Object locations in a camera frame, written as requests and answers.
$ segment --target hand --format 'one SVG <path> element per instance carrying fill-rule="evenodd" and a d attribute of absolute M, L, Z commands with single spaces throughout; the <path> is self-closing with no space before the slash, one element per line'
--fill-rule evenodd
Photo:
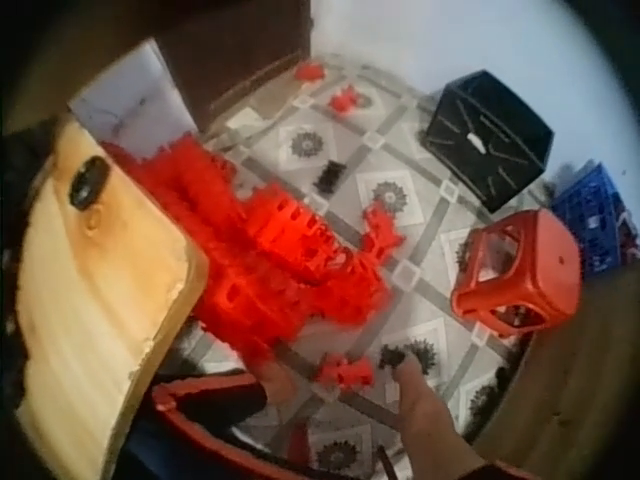
<path fill-rule="evenodd" d="M 455 480 L 485 463 L 456 432 L 413 354 L 393 370 L 393 379 L 400 387 L 400 436 L 416 480 Z"/>
<path fill-rule="evenodd" d="M 297 388 L 288 370 L 275 361 L 248 366 L 249 371 L 262 384 L 269 405 L 280 405 L 294 399 Z"/>

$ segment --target white wall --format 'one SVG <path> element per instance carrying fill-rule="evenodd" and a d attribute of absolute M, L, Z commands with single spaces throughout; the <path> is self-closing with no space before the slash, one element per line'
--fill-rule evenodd
<path fill-rule="evenodd" d="M 140 157 L 196 131 L 153 40 L 104 71 L 69 106 L 95 138 Z"/>
<path fill-rule="evenodd" d="M 546 176 L 603 162 L 640 221 L 640 131 L 613 70 L 556 0 L 312 0 L 315 52 L 372 63 L 425 93 L 486 68 L 556 132 Z"/>

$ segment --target floor tile pattern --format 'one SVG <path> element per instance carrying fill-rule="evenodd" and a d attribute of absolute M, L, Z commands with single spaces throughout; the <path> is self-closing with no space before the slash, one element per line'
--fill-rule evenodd
<path fill-rule="evenodd" d="M 261 412 L 240 430 L 282 452 L 291 428 L 307 419 L 315 466 L 370 478 L 375 448 L 398 447 L 397 388 L 384 370 L 377 371 L 372 388 L 360 393 L 313 385 L 309 380 L 322 356 L 328 351 L 352 359 L 365 355 L 375 365 L 385 346 L 410 349 L 423 362 L 425 381 L 447 402 L 458 430 L 464 431 L 510 342 L 451 311 L 457 251 L 470 228 L 522 208 L 538 208 L 543 197 L 534 186 L 495 215 L 488 214 L 416 140 L 435 109 L 433 98 L 375 67 L 338 55 L 323 61 L 328 70 L 324 81 L 302 89 L 273 125 L 229 152 L 239 167 L 238 194 L 246 196 L 253 187 L 277 180 L 354 246 L 364 231 L 362 210 L 377 199 L 407 240 L 383 272 L 392 288 L 390 307 L 360 329 L 310 321 L 296 342 L 277 349 L 294 372 L 298 397 L 290 405 Z M 347 85 L 355 87 L 359 101 L 353 113 L 337 116 L 327 102 Z M 335 192 L 320 194 L 313 183 L 329 160 L 346 168 Z M 233 352 L 203 335 L 195 323 L 185 327 L 165 365 L 200 371 L 238 366 Z M 410 469 L 402 474 L 410 478 Z"/>

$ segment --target red plastic stool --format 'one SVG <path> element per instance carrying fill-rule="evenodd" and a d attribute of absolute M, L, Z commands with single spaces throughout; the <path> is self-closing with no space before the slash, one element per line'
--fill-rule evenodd
<path fill-rule="evenodd" d="M 549 210 L 472 230 L 461 257 L 452 309 L 500 336 L 555 326 L 578 308 L 578 245 Z"/>

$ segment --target wooden board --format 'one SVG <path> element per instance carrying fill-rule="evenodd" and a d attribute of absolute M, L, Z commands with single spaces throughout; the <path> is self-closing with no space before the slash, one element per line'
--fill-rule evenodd
<path fill-rule="evenodd" d="M 67 121 L 30 212 L 16 298 L 29 352 L 18 419 L 65 480 L 111 476 L 207 275 L 200 250 L 117 167 L 94 205 L 70 205 L 70 183 L 92 155 L 106 158 Z"/>
<path fill-rule="evenodd" d="M 582 479 L 640 384 L 640 264 L 587 281 L 575 317 L 539 333 L 474 447 L 550 479 Z"/>

